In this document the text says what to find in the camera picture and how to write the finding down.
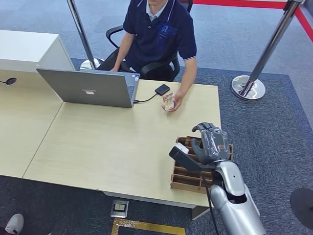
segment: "wooden tray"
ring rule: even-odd
[[[201,139],[195,137],[179,137],[176,141],[176,143],[181,143],[189,150],[189,156],[194,160],[199,162],[195,155],[195,152],[192,148],[192,139],[196,139],[201,147]],[[229,160],[232,161],[233,145],[229,144]],[[212,185],[212,173],[211,172],[202,172],[206,179],[207,185],[210,187]],[[206,188],[204,180],[196,171],[187,171],[184,167],[175,162],[173,174],[171,176],[170,188],[187,190],[192,192],[198,192],[206,194]]]

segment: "robotic arm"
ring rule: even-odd
[[[180,143],[175,145],[170,156],[189,171],[213,171],[210,200],[229,235],[265,235],[260,213],[241,173],[228,159],[227,134],[206,122],[192,128],[192,132],[196,130],[201,133],[202,146],[195,139],[192,140],[192,146],[200,163],[189,157],[189,150]]]

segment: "stanchion post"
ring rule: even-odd
[[[92,52],[89,46],[89,43],[86,37],[86,33],[84,30],[83,25],[81,24],[81,20],[79,17],[78,11],[77,10],[76,4],[75,0],[67,0],[69,7],[72,15],[72,18],[75,21],[75,24],[78,31],[79,37],[81,37],[81,42],[83,43],[84,48],[88,58],[87,61],[84,61],[81,66],[81,69],[93,69],[95,70],[97,66],[100,64],[100,61],[103,61],[102,59],[94,59],[92,55]]]
[[[238,97],[244,100],[257,100],[265,95],[265,86],[258,78],[266,65],[273,51],[279,43],[284,33],[290,24],[296,10],[302,0],[288,0],[284,8],[284,15],[274,31],[272,38],[262,52],[261,57],[250,76],[241,75],[235,77],[232,82],[232,90]]]

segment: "person's foot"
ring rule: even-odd
[[[24,225],[24,218],[22,214],[14,214],[5,227],[5,230],[9,234],[18,235],[22,231]]]

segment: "yellow floor tape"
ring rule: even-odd
[[[186,235],[184,228],[172,227],[160,224],[150,224],[127,219],[118,219],[115,218],[113,222],[111,235],[118,235],[119,227],[127,227],[133,229],[140,229],[152,232],[159,232],[164,234],[173,234],[173,235]]]

